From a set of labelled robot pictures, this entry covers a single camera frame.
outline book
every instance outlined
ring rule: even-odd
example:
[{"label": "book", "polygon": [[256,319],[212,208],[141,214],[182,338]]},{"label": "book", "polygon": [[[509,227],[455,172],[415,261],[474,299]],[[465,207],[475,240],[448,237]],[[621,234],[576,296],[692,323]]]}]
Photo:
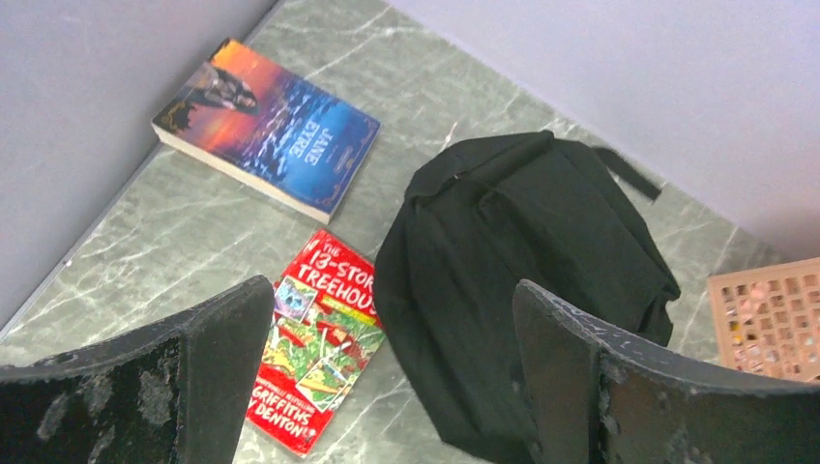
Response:
[{"label": "book", "polygon": [[226,39],[152,127],[162,143],[327,224],[381,124]]},{"label": "book", "polygon": [[372,263],[324,229],[274,283],[274,322],[246,419],[300,457],[385,340],[372,285]]}]

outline yellow banner on book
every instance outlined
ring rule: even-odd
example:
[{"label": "yellow banner on book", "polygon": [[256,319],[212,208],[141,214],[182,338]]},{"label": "yellow banner on book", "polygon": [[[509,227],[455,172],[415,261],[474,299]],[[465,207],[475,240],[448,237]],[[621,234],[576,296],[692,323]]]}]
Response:
[{"label": "yellow banner on book", "polygon": [[331,298],[327,295],[325,295],[325,298],[322,299],[321,304],[323,304],[327,307],[331,307],[331,308],[335,309],[336,311],[338,311],[342,314],[347,314],[348,316],[350,316],[354,319],[357,319],[361,322],[364,322],[365,324],[368,324],[369,326],[376,325],[376,318],[368,316],[368,315],[364,314],[361,311],[357,311],[356,309],[353,309],[352,307],[348,306],[347,304],[344,304],[344,303],[340,302],[339,300]]}]

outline blue book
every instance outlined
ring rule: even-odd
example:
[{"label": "blue book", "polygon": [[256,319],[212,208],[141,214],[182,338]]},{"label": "blue book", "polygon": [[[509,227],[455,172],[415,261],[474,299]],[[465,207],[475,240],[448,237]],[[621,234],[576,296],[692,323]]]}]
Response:
[{"label": "blue book", "polygon": [[163,143],[327,224],[381,124],[226,39],[152,126]]}]

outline red book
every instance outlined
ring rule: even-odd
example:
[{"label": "red book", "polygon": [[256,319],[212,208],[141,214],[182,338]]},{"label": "red book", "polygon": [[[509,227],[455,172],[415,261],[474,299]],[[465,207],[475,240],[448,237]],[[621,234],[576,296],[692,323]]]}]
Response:
[{"label": "red book", "polygon": [[305,457],[385,339],[373,265],[319,230],[274,287],[274,323],[246,418]]}]

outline orange basket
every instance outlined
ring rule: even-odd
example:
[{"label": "orange basket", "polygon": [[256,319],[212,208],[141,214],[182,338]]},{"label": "orange basket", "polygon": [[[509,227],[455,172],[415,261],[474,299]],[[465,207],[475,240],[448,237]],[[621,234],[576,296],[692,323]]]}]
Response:
[{"label": "orange basket", "polygon": [[707,279],[724,366],[820,382],[820,258]]}]

